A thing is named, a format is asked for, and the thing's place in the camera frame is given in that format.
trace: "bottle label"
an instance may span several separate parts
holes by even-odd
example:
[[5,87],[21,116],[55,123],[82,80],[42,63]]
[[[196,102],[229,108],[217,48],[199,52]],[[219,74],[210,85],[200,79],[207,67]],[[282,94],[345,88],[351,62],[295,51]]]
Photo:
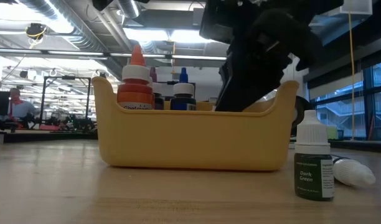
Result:
[[119,105],[127,110],[151,110],[152,104],[138,102],[120,102]]
[[294,187],[308,197],[334,196],[333,161],[331,159],[302,159],[294,164]]
[[196,105],[191,103],[174,103],[171,104],[171,110],[196,110]]

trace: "yellow plastic bin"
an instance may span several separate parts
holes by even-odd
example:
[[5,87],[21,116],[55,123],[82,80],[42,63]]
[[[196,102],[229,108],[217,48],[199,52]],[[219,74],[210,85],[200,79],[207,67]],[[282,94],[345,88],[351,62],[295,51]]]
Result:
[[287,160],[295,81],[282,84],[276,98],[243,113],[125,110],[105,78],[95,77],[92,83],[100,154],[107,164],[278,170]]

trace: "computer monitor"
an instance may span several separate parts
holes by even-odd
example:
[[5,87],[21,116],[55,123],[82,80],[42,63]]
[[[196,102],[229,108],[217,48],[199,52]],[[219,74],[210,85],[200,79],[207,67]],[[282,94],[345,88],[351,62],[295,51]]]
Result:
[[0,115],[8,114],[10,93],[8,91],[0,91]]

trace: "wooden table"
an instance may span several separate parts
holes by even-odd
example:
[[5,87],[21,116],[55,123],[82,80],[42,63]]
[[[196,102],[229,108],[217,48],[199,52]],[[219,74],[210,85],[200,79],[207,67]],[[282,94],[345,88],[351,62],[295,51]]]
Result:
[[381,223],[381,154],[333,152],[377,183],[313,202],[294,194],[293,150],[279,172],[227,172],[110,167],[90,140],[5,144],[0,223]]

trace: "orange bottle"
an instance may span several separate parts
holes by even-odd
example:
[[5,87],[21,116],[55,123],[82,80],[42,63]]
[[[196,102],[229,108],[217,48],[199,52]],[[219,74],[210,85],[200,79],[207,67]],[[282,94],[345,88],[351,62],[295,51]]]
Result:
[[135,45],[130,65],[123,68],[124,84],[118,86],[117,102],[124,109],[153,109],[153,89],[148,86],[150,71],[145,67],[141,46]]

